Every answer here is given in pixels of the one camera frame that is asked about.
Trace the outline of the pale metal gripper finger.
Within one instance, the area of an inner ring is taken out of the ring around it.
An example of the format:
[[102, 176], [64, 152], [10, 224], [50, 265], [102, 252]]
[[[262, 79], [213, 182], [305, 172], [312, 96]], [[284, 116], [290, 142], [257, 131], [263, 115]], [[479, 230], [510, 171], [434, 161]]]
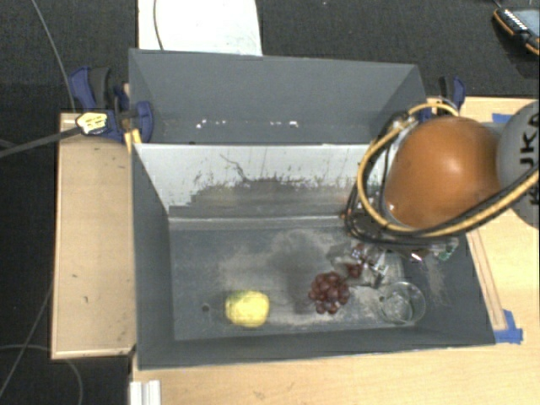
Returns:
[[380, 255], [375, 261], [370, 262], [370, 271], [372, 279], [370, 286], [373, 289], [378, 289], [387, 275], [389, 266], [386, 263], [386, 255]]
[[364, 249], [360, 246], [343, 246], [331, 258], [332, 265], [361, 265], [364, 262]]

